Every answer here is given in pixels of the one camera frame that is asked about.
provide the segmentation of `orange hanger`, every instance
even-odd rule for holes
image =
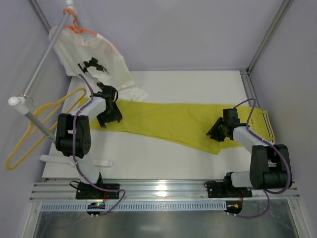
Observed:
[[[67,11],[70,12],[73,15],[73,17],[74,17],[74,20],[73,20],[74,25],[73,26],[66,25],[65,27],[72,29],[73,32],[75,32],[76,34],[83,33],[83,31],[86,31],[86,32],[89,32],[89,33],[91,33],[91,34],[93,34],[95,36],[97,35],[96,32],[93,32],[93,31],[88,30],[86,28],[78,27],[77,26],[77,15],[76,15],[76,13],[72,9],[69,9],[69,8],[65,8],[63,13],[65,14]]]

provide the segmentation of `white t-shirt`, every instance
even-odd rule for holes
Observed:
[[[49,40],[56,27],[49,32]],[[147,93],[135,87],[135,82],[123,56],[115,46],[97,34],[76,34],[64,28],[54,50],[68,76],[84,74],[94,92],[100,91],[97,81],[111,85],[119,92],[119,99],[143,101]]]

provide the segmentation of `white pipe connector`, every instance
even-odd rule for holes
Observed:
[[[23,97],[11,97],[9,98],[9,105],[15,108],[22,115],[27,114],[30,110],[25,106],[25,98]]]

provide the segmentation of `white table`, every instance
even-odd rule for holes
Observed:
[[[151,103],[238,104],[246,94],[238,71],[134,71],[139,88]],[[84,87],[73,77],[68,89]],[[74,100],[63,106],[66,111]],[[91,130],[90,154],[112,160],[99,168],[104,179],[223,179],[226,172],[249,170],[251,155],[243,147],[223,149],[218,155],[177,143],[125,132]],[[62,156],[55,145],[50,155]],[[44,178],[72,179],[79,175],[65,164],[46,163]]]

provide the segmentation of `yellow hanger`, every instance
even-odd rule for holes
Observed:
[[[77,88],[75,91],[67,94],[65,97],[59,99],[58,101],[56,101],[55,103],[47,103],[44,104],[42,106],[40,106],[39,108],[35,109],[35,112],[33,113],[33,115],[35,117],[38,117],[41,113],[43,113],[44,111],[46,111],[49,108],[52,108],[54,106],[57,106],[43,121],[42,123],[45,123],[60,107],[61,107],[61,103],[64,102],[67,98],[71,97],[72,95],[74,95],[75,93],[77,93],[78,91],[83,91],[83,94],[80,96],[80,98],[67,110],[66,113],[69,113],[75,106],[76,104],[78,104],[80,102],[80,100],[86,95],[87,90],[85,88]],[[57,122],[55,122],[54,125],[51,126],[50,131],[52,131],[55,127],[57,126]],[[45,135],[38,140],[38,142],[35,143],[35,145],[32,146],[32,148],[26,152],[25,155],[22,156],[22,158],[13,166],[10,165],[10,161],[12,159],[12,156],[16,153],[16,151],[20,148],[20,146],[22,145],[22,143],[24,142],[24,140],[29,136],[29,135],[33,135],[37,128],[35,128],[34,130],[32,130],[33,127],[33,123],[30,122],[28,129],[26,130],[26,132],[24,133],[24,135],[21,137],[20,141],[17,143],[17,145],[14,147],[12,153],[8,156],[6,162],[5,162],[5,168],[7,170],[14,170],[46,137]]]

